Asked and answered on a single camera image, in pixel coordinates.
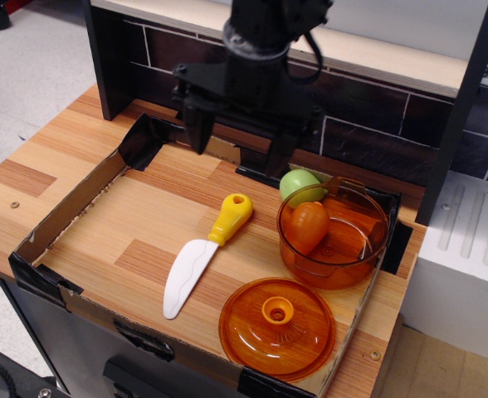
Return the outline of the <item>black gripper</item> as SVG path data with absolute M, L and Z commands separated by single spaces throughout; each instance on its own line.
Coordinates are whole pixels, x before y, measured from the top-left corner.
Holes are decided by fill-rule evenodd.
M 267 153 L 270 179 L 280 177 L 301 137 L 315 133 L 324 118 L 324 109 L 298 87 L 306 81 L 288 75 L 286 49 L 261 54 L 229 47 L 224 62 L 180 64 L 173 75 L 173 99 L 196 153 L 204 153 L 217 117 L 280 130 Z

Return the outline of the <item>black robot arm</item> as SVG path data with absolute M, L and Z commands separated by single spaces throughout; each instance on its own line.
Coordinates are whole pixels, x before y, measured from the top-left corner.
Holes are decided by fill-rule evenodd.
M 173 70 L 178 117 L 192 149 L 203 153 L 218 117 L 271 131 L 265 157 L 252 154 L 237 169 L 275 185 L 288 169 L 292 153 L 317 133 L 324 109 L 301 91 L 320 77 L 324 65 L 312 29 L 326 23 L 330 1 L 235 1 L 222 41 L 227 58 L 218 64 L 180 64 Z M 304 37 L 317 70 L 294 77 L 288 71 L 290 45 Z

